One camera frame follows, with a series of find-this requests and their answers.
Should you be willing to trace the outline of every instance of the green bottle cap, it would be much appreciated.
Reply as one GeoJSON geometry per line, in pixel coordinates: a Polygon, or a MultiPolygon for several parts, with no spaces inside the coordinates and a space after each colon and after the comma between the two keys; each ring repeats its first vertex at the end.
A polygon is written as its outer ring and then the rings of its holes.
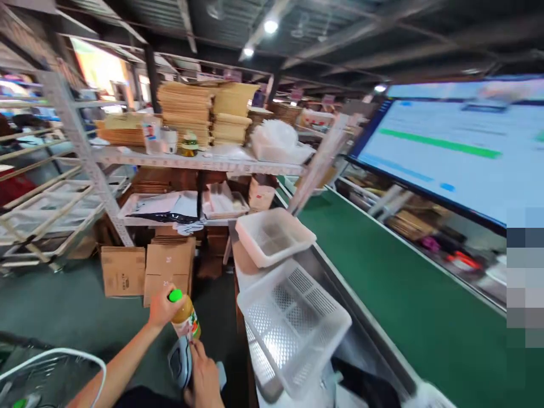
{"type": "Polygon", "coordinates": [[[183,298],[183,292],[181,292],[179,289],[174,289],[168,295],[168,300],[171,301],[172,303],[175,303],[178,300],[181,300],[181,298],[183,298]]]}
{"type": "Polygon", "coordinates": [[[24,408],[26,404],[27,404],[27,400],[23,398],[17,401],[16,403],[14,403],[13,408],[24,408]]]}

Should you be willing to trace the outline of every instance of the floor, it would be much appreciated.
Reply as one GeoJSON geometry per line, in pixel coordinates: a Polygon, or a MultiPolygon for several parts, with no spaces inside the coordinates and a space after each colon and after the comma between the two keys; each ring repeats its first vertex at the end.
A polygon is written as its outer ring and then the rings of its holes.
{"type": "MultiPolygon", "coordinates": [[[[247,399],[243,401],[244,396],[247,398],[246,364],[239,363],[245,361],[247,350],[236,334],[233,275],[196,280],[193,302],[208,356],[223,361],[226,367],[225,404],[247,405],[247,399]]],[[[148,318],[141,297],[104,297],[97,257],[73,261],[62,274],[38,268],[15,278],[0,278],[0,310],[0,331],[87,351],[105,361],[115,356],[148,318]]],[[[173,329],[167,326],[148,350],[130,386],[144,385],[180,398],[166,359],[175,341],[173,329]]]]}

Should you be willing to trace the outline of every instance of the cup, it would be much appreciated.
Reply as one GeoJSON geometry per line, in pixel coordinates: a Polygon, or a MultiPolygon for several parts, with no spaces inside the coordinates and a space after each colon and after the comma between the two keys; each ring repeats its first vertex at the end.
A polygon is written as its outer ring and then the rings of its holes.
{"type": "Polygon", "coordinates": [[[168,126],[163,126],[160,130],[163,152],[175,154],[177,152],[177,130],[168,126]]]}

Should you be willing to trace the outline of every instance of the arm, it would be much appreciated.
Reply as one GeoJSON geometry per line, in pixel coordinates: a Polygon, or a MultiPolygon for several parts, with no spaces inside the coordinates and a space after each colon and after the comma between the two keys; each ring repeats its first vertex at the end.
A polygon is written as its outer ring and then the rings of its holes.
{"type": "MultiPolygon", "coordinates": [[[[96,402],[96,408],[112,407],[129,383],[134,371],[142,361],[147,349],[159,335],[163,327],[174,317],[181,308],[183,299],[176,303],[168,301],[168,294],[175,289],[170,284],[151,301],[149,321],[136,336],[117,354],[107,365],[104,389],[96,402]]],[[[69,408],[88,408],[96,398],[96,393],[102,382],[102,372],[99,372],[68,404],[69,408]]]]}

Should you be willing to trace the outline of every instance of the bottle label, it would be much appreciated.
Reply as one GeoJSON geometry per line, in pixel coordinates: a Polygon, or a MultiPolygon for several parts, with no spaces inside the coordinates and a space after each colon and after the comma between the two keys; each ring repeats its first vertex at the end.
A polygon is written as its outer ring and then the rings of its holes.
{"type": "Polygon", "coordinates": [[[197,314],[193,309],[193,313],[191,313],[191,316],[189,316],[187,320],[183,321],[182,323],[172,323],[172,326],[174,326],[177,336],[181,338],[188,334],[190,334],[191,337],[194,337],[198,331],[198,324],[197,314]]]}

